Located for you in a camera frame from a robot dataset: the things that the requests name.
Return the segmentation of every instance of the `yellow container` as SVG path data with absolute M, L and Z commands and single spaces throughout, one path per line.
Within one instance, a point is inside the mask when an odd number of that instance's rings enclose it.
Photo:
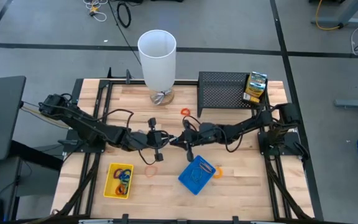
M 128 191 L 125 195 L 117 195 L 116 189 L 121 183 L 119 179 L 114 178 L 114 172 L 118 169 L 131 170 L 131 176 L 128 183 Z M 132 182 L 132 174 L 134 173 L 134 166 L 132 164 L 116 164 L 112 163 L 109 167 L 109 172 L 107 174 L 106 178 L 106 185 L 104 186 L 104 193 L 103 195 L 105 197 L 111 197 L 111 198 L 121 198 L 121 199 L 128 199 L 129 196 L 129 190 L 131 189 L 131 182 Z

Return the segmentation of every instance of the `gray floor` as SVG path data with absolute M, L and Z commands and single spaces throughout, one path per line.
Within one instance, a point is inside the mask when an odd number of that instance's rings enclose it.
M 321 15 L 335 15 L 344 5 L 323 5 Z M 316 4 L 276 0 L 288 51 L 350 53 L 354 30 L 325 32 L 309 23 Z M 5 0 L 0 0 L 0 10 Z M 131 7 L 132 24 L 124 30 L 131 45 L 150 29 L 165 29 L 179 47 L 280 50 L 269 0 L 145 0 Z M 86 15 L 81 0 L 13 0 L 0 22 L 0 43 L 118 45 L 126 43 L 109 13 L 106 22 Z M 333 106 L 338 98 L 358 99 L 358 59 L 290 57 L 325 220 L 358 223 L 358 110 Z M 76 78 L 142 73 L 132 52 L 102 50 L 0 49 L 0 77 L 25 75 L 24 100 L 37 103 L 51 93 L 71 92 Z M 197 78 L 199 71 L 267 73 L 289 87 L 281 56 L 184 53 L 177 55 L 177 78 Z M 20 112 L 14 139 L 32 147 L 56 144 L 65 130 Z M 61 149 L 49 152 L 61 154 Z M 46 216 L 58 175 L 33 166 L 32 179 L 19 188 L 19 218 Z

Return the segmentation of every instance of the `black mesh basket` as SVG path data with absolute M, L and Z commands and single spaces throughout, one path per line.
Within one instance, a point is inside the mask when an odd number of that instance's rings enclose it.
M 260 96 L 260 103 L 242 99 L 244 86 L 250 73 L 200 72 L 198 77 L 197 117 L 203 108 L 256 109 L 265 102 L 266 89 Z

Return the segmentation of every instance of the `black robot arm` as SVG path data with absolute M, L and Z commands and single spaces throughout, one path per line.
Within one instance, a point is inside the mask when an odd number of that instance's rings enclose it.
M 272 112 L 278 110 L 280 113 L 280 120 L 273 118 Z M 295 106 L 291 103 L 285 103 L 271 107 L 269 110 L 258 110 L 257 114 L 251 118 L 242 121 L 238 124 L 213 124 L 201 123 L 200 130 L 194 129 L 194 126 L 186 119 L 183 120 L 185 130 L 182 134 L 171 141 L 171 145 L 183 148 L 188 153 L 188 160 L 193 161 L 193 153 L 191 148 L 193 146 L 200 146 L 204 144 L 220 143 L 227 145 L 242 138 L 243 134 L 249 133 L 261 127 L 269 126 L 267 132 L 267 141 L 270 145 L 275 142 L 282 142 L 284 135 L 291 128 L 296 128 L 300 123 L 300 118 L 296 112 Z
M 101 118 L 94 118 L 82 111 L 77 105 L 70 103 L 64 96 L 49 95 L 43 103 L 39 103 L 39 111 L 42 115 L 63 121 L 74 129 L 81 140 L 89 146 L 97 145 L 99 142 L 106 142 L 111 146 L 120 147 L 125 151 L 139 151 L 148 147 L 156 150 L 156 161 L 162 161 L 162 154 L 158 149 L 166 145 L 170 136 L 165 131 L 156 131 L 155 118 L 149 120 L 150 131 L 148 133 L 131 132 L 128 127 L 104 124 Z

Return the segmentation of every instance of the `wooden tabletop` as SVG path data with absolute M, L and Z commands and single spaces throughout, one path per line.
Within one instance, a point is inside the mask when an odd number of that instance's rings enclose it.
M 97 79 L 83 81 L 78 106 L 89 114 L 93 114 L 98 83 Z M 122 108 L 133 111 L 135 115 L 129 126 L 134 131 L 141 129 L 147 132 L 147 120 L 155 117 L 156 129 L 179 136 L 183 131 L 181 109 L 188 108 L 196 115 L 196 86 L 175 85 L 173 89 L 175 98 L 169 105 L 155 106 L 149 99 L 146 86 L 114 85 L 109 110 Z M 268 96 L 271 105 L 287 102 L 282 82 L 269 82 Z M 103 93 L 99 116 L 102 115 L 105 97 L 106 92 Z M 250 117 L 250 110 L 204 109 L 200 121 L 236 124 Z M 109 116 L 107 123 L 125 126 L 127 118 L 127 113 L 117 112 Z M 154 160 L 153 149 L 144 149 L 142 152 L 147 161 Z M 223 169 L 223 177 L 211 179 L 197 196 L 178 181 L 178 176 L 188 165 L 183 149 L 165 146 L 162 149 L 164 161 L 154 164 L 158 167 L 157 175 L 146 177 L 147 165 L 137 152 L 126 152 L 106 145 L 99 165 L 91 217 L 121 218 L 123 213 L 128 213 L 129 218 L 143 219 L 232 220 L 232 216 L 238 216 L 240 220 L 273 220 L 265 162 L 259 152 L 257 131 L 245 134 L 240 148 L 234 153 L 228 153 L 222 144 L 197 146 L 193 152 L 195 156 L 201 155 L 212 165 Z M 83 158 L 83 153 L 74 153 L 64 163 L 52 209 L 60 210 L 77 188 Z M 134 165 L 127 200 L 103 197 L 108 167 L 113 162 Z M 304 212 L 313 217 L 301 161 L 296 156 L 282 156 L 282 164 L 288 191 Z M 283 217 L 283 203 L 277 188 L 276 192 L 280 216 Z M 85 212 L 87 194 L 88 190 L 83 196 L 81 213 Z

